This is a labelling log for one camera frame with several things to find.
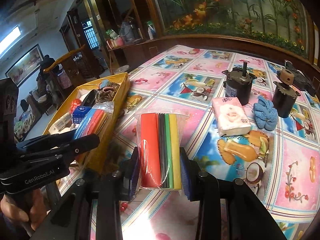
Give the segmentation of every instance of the red bag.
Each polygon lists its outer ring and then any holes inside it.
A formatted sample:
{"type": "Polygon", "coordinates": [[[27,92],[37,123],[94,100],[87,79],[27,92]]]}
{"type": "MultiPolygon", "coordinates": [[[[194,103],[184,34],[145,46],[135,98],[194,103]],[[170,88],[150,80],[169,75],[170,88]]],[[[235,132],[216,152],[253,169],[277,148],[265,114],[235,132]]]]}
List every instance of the red bag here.
{"type": "Polygon", "coordinates": [[[72,114],[73,111],[82,104],[82,101],[79,98],[76,98],[72,101],[69,113],[72,114]]]}

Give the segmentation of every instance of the tissue box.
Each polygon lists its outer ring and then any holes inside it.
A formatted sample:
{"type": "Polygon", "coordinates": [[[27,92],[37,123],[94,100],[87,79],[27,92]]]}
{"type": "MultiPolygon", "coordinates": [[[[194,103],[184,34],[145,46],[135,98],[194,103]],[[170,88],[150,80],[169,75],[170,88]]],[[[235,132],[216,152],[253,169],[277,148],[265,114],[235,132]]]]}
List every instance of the tissue box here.
{"type": "Polygon", "coordinates": [[[72,123],[81,123],[90,110],[90,106],[78,106],[72,113],[72,123]]]}
{"type": "Polygon", "coordinates": [[[212,107],[220,136],[247,134],[251,124],[238,98],[213,98],[212,107]]]}

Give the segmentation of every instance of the yellow box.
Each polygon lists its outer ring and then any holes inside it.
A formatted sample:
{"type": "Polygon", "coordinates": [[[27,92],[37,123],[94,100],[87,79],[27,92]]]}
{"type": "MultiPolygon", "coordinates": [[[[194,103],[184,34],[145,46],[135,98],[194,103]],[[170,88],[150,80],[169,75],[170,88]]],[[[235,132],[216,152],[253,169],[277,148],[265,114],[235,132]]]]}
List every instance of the yellow box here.
{"type": "Polygon", "coordinates": [[[74,99],[81,97],[85,93],[88,93],[90,90],[98,89],[99,84],[108,79],[111,82],[120,84],[120,87],[113,99],[115,105],[113,110],[112,118],[108,118],[107,122],[103,125],[99,132],[100,144],[97,148],[87,152],[86,154],[82,154],[79,158],[79,164],[85,165],[85,167],[95,170],[98,173],[102,173],[103,166],[105,164],[105,160],[107,158],[107,149],[109,141],[112,138],[113,129],[116,125],[116,121],[118,119],[118,115],[120,110],[123,107],[123,103],[127,98],[127,93],[130,88],[130,80],[128,73],[120,73],[113,76],[108,76],[105,78],[100,78],[81,86],[78,86],[66,99],[66,101],[61,105],[58,109],[54,117],[49,122],[47,128],[45,129],[43,134],[49,133],[49,128],[51,125],[57,121],[60,117],[62,117],[66,112],[70,110],[71,103],[74,99]]]}

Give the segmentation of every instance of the screw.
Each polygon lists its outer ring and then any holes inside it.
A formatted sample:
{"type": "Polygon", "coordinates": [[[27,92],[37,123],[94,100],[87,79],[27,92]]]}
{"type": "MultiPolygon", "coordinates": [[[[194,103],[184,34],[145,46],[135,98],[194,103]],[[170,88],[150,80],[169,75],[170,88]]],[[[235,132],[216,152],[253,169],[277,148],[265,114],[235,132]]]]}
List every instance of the screw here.
{"type": "Polygon", "coordinates": [[[208,173],[206,171],[199,171],[199,176],[206,177],[206,176],[208,176],[208,173]]]}
{"type": "Polygon", "coordinates": [[[243,180],[242,179],[235,179],[235,183],[239,186],[243,185],[243,180]]]}
{"type": "Polygon", "coordinates": [[[114,171],[113,173],[112,173],[112,176],[113,177],[119,177],[119,176],[121,176],[121,171],[114,171]]]}
{"type": "Polygon", "coordinates": [[[77,186],[82,186],[84,183],[85,183],[85,180],[84,180],[84,179],[77,179],[77,180],[76,180],[76,185],[77,185],[77,186]]]}

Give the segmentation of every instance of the ceiling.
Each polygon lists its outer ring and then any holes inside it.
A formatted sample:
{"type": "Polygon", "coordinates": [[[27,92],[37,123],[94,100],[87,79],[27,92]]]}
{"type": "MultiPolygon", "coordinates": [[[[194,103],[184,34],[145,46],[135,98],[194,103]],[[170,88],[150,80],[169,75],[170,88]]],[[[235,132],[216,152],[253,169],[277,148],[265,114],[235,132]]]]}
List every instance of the ceiling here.
{"type": "MultiPolygon", "coordinates": [[[[27,0],[16,0],[10,4],[14,8],[27,0]]],[[[17,50],[31,38],[41,35],[47,31],[59,31],[67,11],[75,0],[37,0],[36,4],[30,3],[15,13],[1,17],[0,21],[0,41],[19,26],[21,36],[17,42],[11,44],[11,47],[0,55],[0,64],[10,60],[17,50]]]]}

